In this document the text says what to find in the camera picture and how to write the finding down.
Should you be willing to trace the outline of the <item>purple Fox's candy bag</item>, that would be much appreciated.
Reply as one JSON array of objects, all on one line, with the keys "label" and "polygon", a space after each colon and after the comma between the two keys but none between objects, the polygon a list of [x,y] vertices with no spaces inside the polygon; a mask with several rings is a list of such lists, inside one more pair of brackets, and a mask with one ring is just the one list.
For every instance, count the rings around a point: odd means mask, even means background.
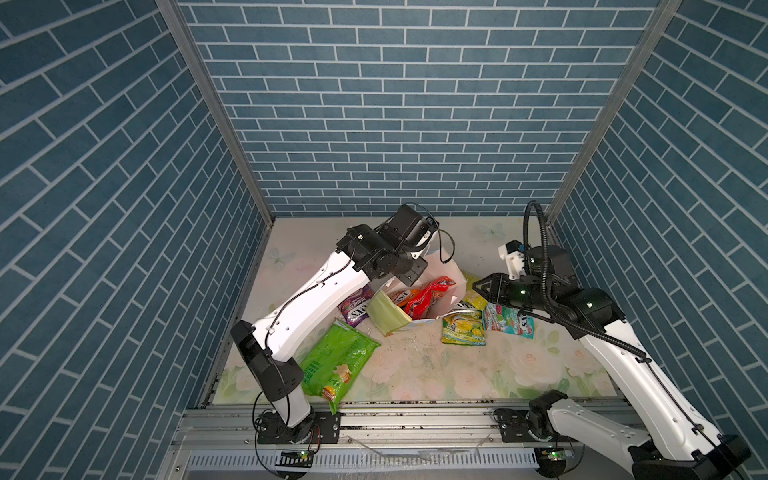
[{"label": "purple Fox's candy bag", "polygon": [[369,318],[368,306],[373,296],[374,291],[370,286],[365,285],[338,305],[338,310],[349,326],[356,328],[360,323]]}]

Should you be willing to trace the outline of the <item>white green paper bag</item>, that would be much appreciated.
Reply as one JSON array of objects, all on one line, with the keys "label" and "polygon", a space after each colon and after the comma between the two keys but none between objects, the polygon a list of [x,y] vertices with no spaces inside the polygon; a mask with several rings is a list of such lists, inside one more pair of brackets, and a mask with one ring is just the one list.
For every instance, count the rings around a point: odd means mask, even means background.
[{"label": "white green paper bag", "polygon": [[435,320],[464,298],[467,281],[444,249],[425,260],[427,267],[412,286],[392,277],[370,300],[367,314],[383,335]]}]

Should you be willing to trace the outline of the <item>teal Fox's candy bag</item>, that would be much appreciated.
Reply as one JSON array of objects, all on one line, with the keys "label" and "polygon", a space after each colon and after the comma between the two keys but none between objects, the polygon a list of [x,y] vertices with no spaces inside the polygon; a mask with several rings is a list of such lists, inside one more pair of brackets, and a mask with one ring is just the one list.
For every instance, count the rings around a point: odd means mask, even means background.
[{"label": "teal Fox's candy bag", "polygon": [[487,331],[534,338],[533,319],[528,315],[520,314],[516,309],[488,303],[482,312],[482,318]]}]

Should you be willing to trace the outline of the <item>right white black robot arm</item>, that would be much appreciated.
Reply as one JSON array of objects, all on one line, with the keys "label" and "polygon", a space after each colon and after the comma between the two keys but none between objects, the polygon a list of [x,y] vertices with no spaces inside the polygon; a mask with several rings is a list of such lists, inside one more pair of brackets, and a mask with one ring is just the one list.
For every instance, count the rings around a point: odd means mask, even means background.
[{"label": "right white black robot arm", "polygon": [[499,249],[504,273],[473,289],[492,304],[564,327],[607,370],[642,422],[631,428],[596,413],[559,390],[529,403],[529,435],[577,440],[636,479],[724,479],[751,456],[678,390],[646,352],[632,325],[603,290],[581,288],[567,253],[555,245],[510,241]]}]

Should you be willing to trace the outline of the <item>bright green snack packet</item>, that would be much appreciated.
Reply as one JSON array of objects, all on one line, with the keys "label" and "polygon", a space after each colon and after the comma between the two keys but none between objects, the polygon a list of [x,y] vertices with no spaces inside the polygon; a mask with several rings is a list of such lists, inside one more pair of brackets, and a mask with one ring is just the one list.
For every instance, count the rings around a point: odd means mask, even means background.
[{"label": "bright green snack packet", "polygon": [[338,413],[364,366],[381,344],[362,332],[336,321],[301,363],[303,392],[322,397]]}]

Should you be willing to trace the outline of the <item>green yellow lemon candy bag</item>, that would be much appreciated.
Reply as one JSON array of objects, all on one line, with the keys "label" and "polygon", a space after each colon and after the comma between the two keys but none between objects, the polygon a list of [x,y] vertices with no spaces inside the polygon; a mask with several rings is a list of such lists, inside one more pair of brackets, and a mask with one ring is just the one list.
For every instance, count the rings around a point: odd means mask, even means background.
[{"label": "green yellow lemon candy bag", "polygon": [[440,317],[441,342],[458,346],[485,346],[485,323],[482,312],[473,305],[459,302]]}]

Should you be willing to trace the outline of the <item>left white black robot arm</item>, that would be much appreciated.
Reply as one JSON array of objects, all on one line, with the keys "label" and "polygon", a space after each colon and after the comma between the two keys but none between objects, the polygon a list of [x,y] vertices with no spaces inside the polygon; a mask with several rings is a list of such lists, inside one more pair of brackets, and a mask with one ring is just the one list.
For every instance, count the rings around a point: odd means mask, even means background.
[{"label": "left white black robot arm", "polygon": [[312,414],[294,355],[339,303],[373,280],[395,277],[413,285],[426,270],[425,252],[439,222],[407,204],[375,227],[349,227],[325,263],[273,312],[239,320],[233,345],[273,406],[282,426],[295,430]]}]

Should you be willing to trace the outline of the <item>orange yellow snack packet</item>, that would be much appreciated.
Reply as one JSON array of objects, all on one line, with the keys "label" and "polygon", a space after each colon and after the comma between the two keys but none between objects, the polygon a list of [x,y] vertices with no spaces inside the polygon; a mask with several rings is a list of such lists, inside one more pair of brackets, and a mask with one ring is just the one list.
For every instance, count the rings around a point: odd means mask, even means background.
[{"label": "orange yellow snack packet", "polygon": [[399,308],[405,307],[418,297],[420,290],[418,288],[404,289],[394,292],[390,295],[390,300]]}]

